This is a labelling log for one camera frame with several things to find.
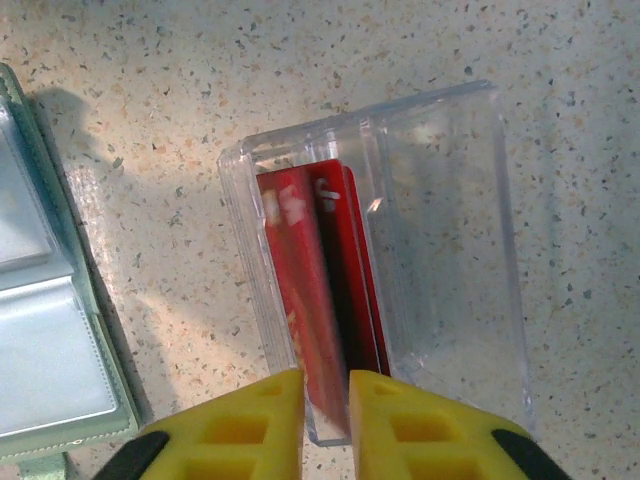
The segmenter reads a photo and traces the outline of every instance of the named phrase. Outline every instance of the clear plastic box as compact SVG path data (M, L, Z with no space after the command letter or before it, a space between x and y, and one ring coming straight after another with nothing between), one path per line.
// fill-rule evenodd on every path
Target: clear plastic box
M497 89L474 82L254 135L222 153L272 373L296 360L255 177L337 158L356 177L392 375L533 430L499 111ZM313 442L345 441L308 418Z

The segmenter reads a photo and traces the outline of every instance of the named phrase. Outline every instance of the red card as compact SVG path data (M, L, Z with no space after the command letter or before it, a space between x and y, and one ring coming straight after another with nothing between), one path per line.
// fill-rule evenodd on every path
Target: red card
M267 240L311 402L345 433L347 380L308 173L303 167L257 176Z
M369 258L369 249L367 247L367 238L364 233L364 223L362 221L362 211L360 210L360 202L358 200L358 191L356 189L356 179L353 171L349 167L344 167L344 173L347 178L349 193L351 194L351 205L353 206L353 217L358 235L358 245L360 247L360 257L364 267L364 276L367 284L367 294L369 299L369 309L373 320L373 329L376 337L376 345L378 350L378 358L380 360L380 373L383 375L391 375L389 367L389 358L387 356L387 347L384 341L384 332L382 331L382 321L380 319L380 309L378 307L378 296L376 294L376 286L373 279L373 270L371 268L371 260Z
M342 164L305 166L316 199L320 238L348 370L380 372L352 196Z

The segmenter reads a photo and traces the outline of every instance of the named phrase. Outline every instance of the speckled countertop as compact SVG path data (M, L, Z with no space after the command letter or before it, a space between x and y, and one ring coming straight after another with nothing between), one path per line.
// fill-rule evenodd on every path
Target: speckled countertop
M632 0L3 2L0 58L51 125L156 417L266 375L221 149L492 80L543 446L575 478L633 479L639 19ZM73 452L77 478L115 447ZM353 475L348 449L308 446L305 468Z

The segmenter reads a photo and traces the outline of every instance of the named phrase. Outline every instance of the mint green card holder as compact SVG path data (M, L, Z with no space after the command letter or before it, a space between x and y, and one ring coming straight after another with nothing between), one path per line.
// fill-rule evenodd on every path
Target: mint green card holder
M140 420L69 200L1 63L0 135L0 464L18 463L25 479L64 479L65 452L131 438ZM13 210L20 192L37 208Z

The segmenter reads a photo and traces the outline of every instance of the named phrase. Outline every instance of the transparent plastic case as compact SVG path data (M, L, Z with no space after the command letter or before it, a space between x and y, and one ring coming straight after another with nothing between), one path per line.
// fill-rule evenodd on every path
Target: transparent plastic case
M499 111L497 89L474 82L254 135L223 152L272 373L296 360L256 174L337 158L355 174L392 375L533 431ZM345 440L308 418L313 442Z

